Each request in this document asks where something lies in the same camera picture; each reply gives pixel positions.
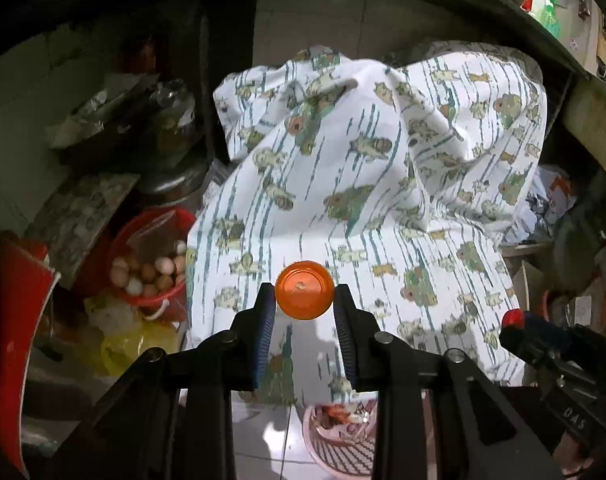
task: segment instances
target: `red basket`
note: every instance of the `red basket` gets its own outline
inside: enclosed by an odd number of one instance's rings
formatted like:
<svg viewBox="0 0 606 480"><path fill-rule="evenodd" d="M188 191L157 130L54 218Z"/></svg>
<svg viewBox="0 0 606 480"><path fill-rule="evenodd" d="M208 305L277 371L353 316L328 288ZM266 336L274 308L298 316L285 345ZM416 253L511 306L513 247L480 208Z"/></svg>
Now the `red basket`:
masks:
<svg viewBox="0 0 606 480"><path fill-rule="evenodd" d="M112 269L112 262L117 256L126 256L131 253L128 240L139 229L153 222L168 211L176 213L177 226L181 237L187 240L188 232L196 221L196 217L182 207L166 207L162 209L150 209L132 218L121 229L110 244L107 254L107 273ZM185 293L185 280L173 286L163 294L153 298L142 298L141 296L130 296L120 288L113 287L114 294L127 301L132 306L138 307L145 316L151 319L162 319L164 321L187 320L187 296Z"/></svg>

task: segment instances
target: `orange round object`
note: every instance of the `orange round object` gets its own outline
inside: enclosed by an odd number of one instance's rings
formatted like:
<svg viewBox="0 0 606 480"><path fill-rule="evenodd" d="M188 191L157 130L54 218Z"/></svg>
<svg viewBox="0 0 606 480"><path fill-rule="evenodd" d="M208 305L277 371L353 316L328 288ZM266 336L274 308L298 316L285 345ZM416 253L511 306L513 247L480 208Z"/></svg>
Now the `orange round object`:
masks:
<svg viewBox="0 0 606 480"><path fill-rule="evenodd" d="M275 294L279 307L288 316L314 319L330 308L334 282L327 270L316 262L295 262L279 274Z"/></svg>

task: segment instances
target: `red container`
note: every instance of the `red container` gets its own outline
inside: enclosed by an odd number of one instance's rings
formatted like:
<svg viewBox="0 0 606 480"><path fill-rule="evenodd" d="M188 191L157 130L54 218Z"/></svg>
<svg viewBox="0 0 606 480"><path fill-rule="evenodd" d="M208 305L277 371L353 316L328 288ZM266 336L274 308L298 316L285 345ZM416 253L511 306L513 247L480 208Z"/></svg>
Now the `red container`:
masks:
<svg viewBox="0 0 606 480"><path fill-rule="evenodd" d="M177 227L181 232L181 238L187 240L188 232L196 221L196 217L192 213L182 207L166 207L144 211L140 215L132 218L112 240L110 250L107 254L106 271L108 275L110 269L112 269L114 258L117 256L126 256L131 253L132 249L128 246L128 240L131 235L168 211L174 211L176 213ZM162 319L164 321L185 321L188 319L185 280L178 285L173 286L163 294L159 294L153 298L130 296L124 290L116 287L113 287L113 292L116 296L127 301L132 306L137 306L144 316L151 316L153 319Z"/></svg>

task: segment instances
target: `dish soap bottle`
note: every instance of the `dish soap bottle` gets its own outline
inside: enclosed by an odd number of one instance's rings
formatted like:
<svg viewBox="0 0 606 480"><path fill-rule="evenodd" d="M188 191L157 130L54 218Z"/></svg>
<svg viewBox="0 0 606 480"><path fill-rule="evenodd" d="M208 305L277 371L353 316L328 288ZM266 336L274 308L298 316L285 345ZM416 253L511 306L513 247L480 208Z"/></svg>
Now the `dish soap bottle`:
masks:
<svg viewBox="0 0 606 480"><path fill-rule="evenodd" d="M549 4L543 7L541 10L541 15L539 17L539 23L543 25L543 27L547 28L547 30L558 39L561 33L561 27L558 24L557 15L554 12L554 4L558 3L557 0L548 0Z"/></svg>

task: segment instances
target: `white patterned cloth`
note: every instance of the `white patterned cloth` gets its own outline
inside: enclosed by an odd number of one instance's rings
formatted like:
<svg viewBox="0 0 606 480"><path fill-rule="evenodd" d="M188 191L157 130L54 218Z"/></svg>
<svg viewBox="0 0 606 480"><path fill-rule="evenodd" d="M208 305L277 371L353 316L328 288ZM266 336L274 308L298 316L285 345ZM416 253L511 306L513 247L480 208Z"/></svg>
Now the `white patterned cloth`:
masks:
<svg viewBox="0 0 606 480"><path fill-rule="evenodd" d="M279 68L231 74L214 92L240 164L190 231L192 337L230 326L297 260L324 265L355 304L415 348L464 349L519 383L498 343L518 304L495 249L530 185L546 97L512 48L434 43L400 68L316 47ZM333 311L279 311L260 389L271 403L356 400Z"/></svg>

